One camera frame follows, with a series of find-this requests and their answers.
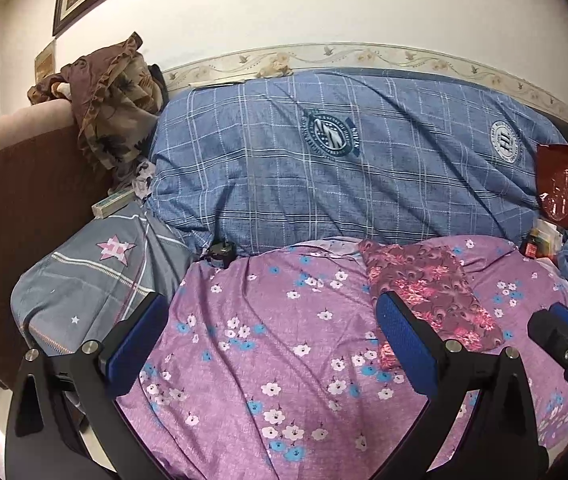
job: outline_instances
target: bed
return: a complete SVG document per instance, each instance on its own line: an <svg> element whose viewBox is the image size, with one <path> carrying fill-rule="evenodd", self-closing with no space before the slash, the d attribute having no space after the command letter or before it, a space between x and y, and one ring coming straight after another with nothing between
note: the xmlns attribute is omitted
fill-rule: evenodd
<svg viewBox="0 0 568 480"><path fill-rule="evenodd" d="M566 124L561 125L568 132ZM420 402L407 384L402 386L400 372L376 364L381 349L374 348L379 343L370 308L374 279L354 244L367 239L386 247L413 247L440 238L464 279L477 282L467 288L500 326L501 335L482 349L499 349L513 340L534 356L525 362L526 371L532 379L541 442L552 446L568 436L568 385L559 367L552 381L544 380L549 377L549 363L521 326L545 303L568 304L568 284L552 270L521 257L516 247L538 216L536 145L563 142L565 137L554 124L531 108L499 92L443 76L315 70L182 92L166 107L156 128L150 160L157 170L148 201L90 222L28 270L13 291L13 314L32 346L49 355L63 354L87 339L103 339L135 310L147 291L157 290L173 298L171 320L139 382L120 405L171 474L202 479L229 469L240 474L246 464L237 453L245 452L242 446L249 442L255 452L249 455L258 461L251 462L251 473L243 478L300 478L301 472L317 467L329 470L326 464L334 460L330 454L314 447L308 451L312 460L304 462L307 451L296 448L295 442L304 432L313 444L320 444L328 434L340 434L337 426L329 428L331 415L342 412L330 397L332 389L339 390L333 395L345 393L344 398L352 400L342 413L342 427L361 427L360 434L348 437L353 446L344 464L368 478L371 468L397 444ZM339 251L322 241L335 235L348 237L338 240ZM221 239L251 258L238 259L228 270L193 263ZM492 260L474 253L480 246L492 251ZM515 259L526 265L526 275L490 278L494 283L486 285L487 273ZM304 270L316 260L334 269ZM250 288L259 285L261 275L279 280L284 268L290 284L265 284L256 290L255 299L250 298ZM191 282L197 284L194 292ZM295 302L302 298L302 288L309 297L336 296L322 300L324 310L310 315L307 308L299 310L291 325L275 319L276 301L269 301L267 291L279 290ZM495 290L489 294L488 288ZM524 288L530 290L526 299ZM535 296L542 298L542 304L529 303L528 298ZM313 366L326 373L305 375L299 371L303 367L296 367L311 351L311 335L301 335L301 323L312 320L322 326L321 322L330 321L333 312L327 305L336 298L349 316L346 325L356 325L360 334L352 334L344 349L351 364L333 365L335 360L344 361L343 356L331 354L339 352L339 345L322 339L317 345L326 355ZM240 320L241 309L245 317L254 319ZM324 410L322 420L308 420L309 412L301 406L295 415L298 424L289 416L291 424L279 427L278 418L285 410L271 399L279 392L272 396L268 391L275 392L282 380L264 375L254 393L245 382L257 366L251 334L275 335L282 342L281 348L271 347L270 354L263 354L265 359L278 355L280 364L286 362L280 377L288 373L317 383L318 389L304 394L325 397L321 409L312 407L314 412ZM296 334L295 342L286 340L291 334ZM247 371L232 363L228 357L232 352L253 367ZM217 362L225 364L218 369L220 390L228 391L231 386L224 381L235 377L233 409L242 415L238 412L234 420L244 421L224 430L227 438L221 447L201 440L196 431L211 421L219 433L224 420L205 413L226 413L231 408L216 405L204 391L187 391L196 384L210 391L215 376L203 367ZM186 363L187 367L178 366ZM342 384L331 367L333 372L348 368L348 380ZM300 384L289 387L302 392ZM384 408L399 422L384 435L381 428L373 429L379 438L370 444L374 437L365 435L363 428L367 420L373 421L376 408L369 412L367 403L389 399L395 388L397 399L402 399L398 408L390 408L391 403ZM189 398L191 402L208 399L208 407L189 409ZM267 406L263 400L273 402ZM462 422L468 420L472 401L469 397L460 413ZM293 405L295 396L286 402ZM258 427L251 421L267 413L270 426ZM353 413L368 413L368 418L356 424L349 418ZM250 428L251 438L238 442L242 428ZM452 437L440 462L455 445ZM371 460L362 458L365 450ZM235 465L228 461L231 458ZM330 471L331 478L342 478L339 468Z"/></svg>

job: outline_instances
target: bedding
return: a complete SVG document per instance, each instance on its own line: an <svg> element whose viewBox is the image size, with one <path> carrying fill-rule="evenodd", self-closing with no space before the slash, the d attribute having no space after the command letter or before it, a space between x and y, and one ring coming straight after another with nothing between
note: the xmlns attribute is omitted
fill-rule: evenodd
<svg viewBox="0 0 568 480"><path fill-rule="evenodd" d="M171 475L368 479L399 443L426 398L401 369L380 366L357 242L305 242L240 258L227 270L190 267L139 381L118 398ZM540 443L567 438L568 384L526 334L534 311L567 303L566 282L506 240L424 244L455 255L507 344L520 350ZM434 465L454 452L476 399L467 394Z"/></svg>
<svg viewBox="0 0 568 480"><path fill-rule="evenodd" d="M538 216L539 143L565 142L531 108L444 76L311 70L191 89L158 120L148 205L196 253L337 234L519 243Z"/></svg>
<svg viewBox="0 0 568 480"><path fill-rule="evenodd" d="M194 255L144 206L94 219L19 279L13 317L31 346L75 352L102 340L152 290L172 298Z"/></svg>

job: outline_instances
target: white floor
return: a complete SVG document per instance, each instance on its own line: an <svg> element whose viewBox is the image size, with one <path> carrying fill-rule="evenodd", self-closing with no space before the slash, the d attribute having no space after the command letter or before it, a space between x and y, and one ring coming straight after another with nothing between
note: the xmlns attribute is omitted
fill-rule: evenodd
<svg viewBox="0 0 568 480"><path fill-rule="evenodd" d="M0 388L0 430L3 434L6 434L8 412L11 407L11 397L13 397L13 392L11 390L3 390ZM93 433L93 429L89 427L86 431L83 431L81 435L84 440L84 445L91 454L92 459L101 466L115 471L113 466L110 464L109 459L106 457L102 446L100 446L97 437Z"/></svg>

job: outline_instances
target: brown sofa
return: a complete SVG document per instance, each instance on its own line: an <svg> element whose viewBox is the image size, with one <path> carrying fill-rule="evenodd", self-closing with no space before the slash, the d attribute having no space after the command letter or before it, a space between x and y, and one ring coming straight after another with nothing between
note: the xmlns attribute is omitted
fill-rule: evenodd
<svg viewBox="0 0 568 480"><path fill-rule="evenodd" d="M65 100L0 118L0 385L12 387L27 350L11 313L14 284L92 218L110 184L77 149L77 132Z"/></svg>

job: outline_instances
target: white flower print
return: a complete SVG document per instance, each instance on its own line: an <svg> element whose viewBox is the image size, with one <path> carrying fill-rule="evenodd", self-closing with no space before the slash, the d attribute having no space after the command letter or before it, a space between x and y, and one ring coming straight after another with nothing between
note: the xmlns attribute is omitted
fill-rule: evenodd
<svg viewBox="0 0 568 480"><path fill-rule="evenodd" d="M282 436L295 442L296 440L304 438L304 430L294 424L292 426L287 426L286 430L282 430Z"/></svg>
<svg viewBox="0 0 568 480"><path fill-rule="evenodd" d="M262 386L262 393L269 397L274 397L282 391L282 387L277 383L266 383Z"/></svg>
<svg viewBox="0 0 568 480"><path fill-rule="evenodd" d="M393 391L391 388L382 388L378 391L378 397L382 400L387 400L393 397Z"/></svg>
<svg viewBox="0 0 568 480"><path fill-rule="evenodd" d="M197 415L189 415L184 422L187 426L196 426L200 423L200 418Z"/></svg>
<svg viewBox="0 0 568 480"><path fill-rule="evenodd" d="M355 449L359 449L361 452L366 451L366 437L364 435L355 439Z"/></svg>
<svg viewBox="0 0 568 480"><path fill-rule="evenodd" d="M278 425L284 422L286 416L282 413L282 410L269 410L264 413L264 420L269 424Z"/></svg>
<svg viewBox="0 0 568 480"><path fill-rule="evenodd" d="M363 366L366 363L366 359L361 355L354 355L350 360L353 362L353 366Z"/></svg>
<svg viewBox="0 0 568 480"><path fill-rule="evenodd" d="M336 372L341 372L344 368L346 368L346 364L344 364L343 359L333 359L331 361L331 368Z"/></svg>
<svg viewBox="0 0 568 480"><path fill-rule="evenodd" d="M331 395L341 395L346 389L346 381L342 381L340 379L334 380L331 384L328 385L327 389Z"/></svg>
<svg viewBox="0 0 568 480"><path fill-rule="evenodd" d="M303 345L293 346L293 352L295 353L295 355L299 357L304 357L305 355L308 355L310 351L311 347L306 343L304 343Z"/></svg>
<svg viewBox="0 0 568 480"><path fill-rule="evenodd" d="M313 440L324 440L328 435L328 431L324 428L317 428L316 430L311 432L311 437Z"/></svg>
<svg viewBox="0 0 568 480"><path fill-rule="evenodd" d="M465 414L466 414L466 405L462 404L459 407L458 414L455 416L455 418L462 418Z"/></svg>
<svg viewBox="0 0 568 480"><path fill-rule="evenodd" d="M271 426L267 426L266 428L262 428L262 434L266 438L275 438L279 435L278 430L272 428Z"/></svg>
<svg viewBox="0 0 568 480"><path fill-rule="evenodd" d="M173 399L177 400L177 402L184 402L184 400L189 398L188 394L184 393L184 390L170 388L168 394L173 397Z"/></svg>

